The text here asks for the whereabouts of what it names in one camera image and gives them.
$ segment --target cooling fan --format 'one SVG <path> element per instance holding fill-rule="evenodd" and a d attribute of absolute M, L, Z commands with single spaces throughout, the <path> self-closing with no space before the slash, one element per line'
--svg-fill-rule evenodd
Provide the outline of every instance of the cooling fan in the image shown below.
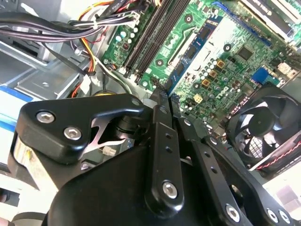
<path fill-rule="evenodd" d="M 263 170 L 264 165 L 269 174 L 300 156 L 300 152 L 288 153 L 300 146 L 300 130 L 300 103 L 271 83 L 261 87 L 226 128 L 243 163 L 250 169 L 260 162 L 256 168 Z"/>

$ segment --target black fan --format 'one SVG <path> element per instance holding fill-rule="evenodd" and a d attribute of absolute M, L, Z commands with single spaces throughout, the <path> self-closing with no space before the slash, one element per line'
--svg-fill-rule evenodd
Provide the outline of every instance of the black fan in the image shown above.
<path fill-rule="evenodd" d="M 227 136 L 250 167 L 300 133 L 300 119 L 300 103 L 269 83 L 231 117 Z"/>

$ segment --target black plastic mount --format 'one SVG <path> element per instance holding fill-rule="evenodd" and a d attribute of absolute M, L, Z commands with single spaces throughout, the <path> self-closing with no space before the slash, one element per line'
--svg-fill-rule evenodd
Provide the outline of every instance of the black plastic mount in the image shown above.
<path fill-rule="evenodd" d="M 48 158 L 52 168 L 55 162 L 60 169 L 76 165 L 96 118 L 102 132 L 116 129 L 110 122 L 124 116 L 139 117 L 147 128 L 133 148 L 64 185 L 44 224 L 257 226 L 274 225 L 273 212 L 277 225 L 294 225 L 217 139 L 197 136 L 192 123 L 181 117 L 176 96 L 168 98 L 157 88 L 150 98 L 157 103 L 153 109 L 131 95 L 42 101 L 22 108 L 16 132 L 25 145 L 43 153 L 44 164 Z M 41 111 L 51 112 L 55 120 L 40 123 L 36 115 Z M 66 127 L 79 129 L 81 138 L 67 139 Z M 232 185 L 243 203 L 235 198 Z"/>

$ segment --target blue component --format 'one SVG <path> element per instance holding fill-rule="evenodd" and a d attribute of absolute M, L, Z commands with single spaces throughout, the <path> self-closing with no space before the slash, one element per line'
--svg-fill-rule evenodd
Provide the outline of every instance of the blue component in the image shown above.
<path fill-rule="evenodd" d="M 255 81 L 255 82 L 258 82 L 260 84 L 264 84 L 266 83 L 266 79 L 269 77 L 269 72 L 264 69 L 263 67 L 259 68 L 255 73 L 254 75 L 252 76 L 252 79 Z"/>
<path fill-rule="evenodd" d="M 244 22 L 242 22 L 234 13 L 232 13 L 225 5 L 223 5 L 222 3 L 215 1 L 212 3 L 212 5 L 214 6 L 218 6 L 219 8 L 221 8 L 225 13 L 227 13 L 235 22 L 237 22 L 238 24 L 242 25 L 247 31 L 249 31 L 252 35 L 254 35 L 255 37 L 257 37 L 259 40 L 261 40 L 264 44 L 266 44 L 268 47 L 271 46 L 271 43 L 266 40 L 265 38 L 260 37 L 257 32 L 255 30 L 253 30 L 251 27 L 249 27 L 247 24 L 245 24 Z"/>
<path fill-rule="evenodd" d="M 222 19 L 222 16 L 212 16 L 205 21 L 205 23 L 199 30 L 197 36 L 192 41 L 191 45 L 186 50 L 186 52 L 183 54 L 183 57 L 181 58 L 180 62 L 169 77 L 171 79 L 172 85 L 166 87 L 168 96 L 171 96 L 174 89 L 179 84 L 181 78 L 185 75 L 185 72 L 189 68 L 190 64 L 201 51 L 202 47 L 205 45 L 210 35 L 214 32 L 214 30 L 222 21 Z"/>

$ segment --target fan blade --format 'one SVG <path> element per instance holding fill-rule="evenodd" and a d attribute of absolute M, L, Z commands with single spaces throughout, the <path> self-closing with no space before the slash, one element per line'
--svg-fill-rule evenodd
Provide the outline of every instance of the fan blade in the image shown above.
<path fill-rule="evenodd" d="M 261 111 L 266 111 L 267 107 L 261 106 L 261 107 L 255 107 L 251 108 L 247 111 L 245 111 L 243 114 L 260 114 Z"/>
<path fill-rule="evenodd" d="M 273 131 L 274 139 L 279 145 L 282 145 L 285 141 L 287 141 L 289 138 L 295 135 L 298 131 L 299 124 L 294 123 L 290 127 Z"/>
<path fill-rule="evenodd" d="M 294 123 L 297 123 L 300 119 L 301 107 L 296 105 L 293 101 L 287 99 L 285 107 L 279 117 L 280 125 L 286 128 Z"/>
<path fill-rule="evenodd" d="M 265 139 L 262 139 L 261 152 L 262 152 L 263 158 L 268 156 L 269 154 L 271 154 L 274 150 L 275 150 L 275 148 L 268 145 L 268 143 L 265 141 Z"/>
<path fill-rule="evenodd" d="M 277 117 L 280 116 L 283 108 L 285 107 L 285 99 L 277 98 L 277 97 L 263 97 L 263 101 L 265 101 L 269 107 L 269 110 Z"/>

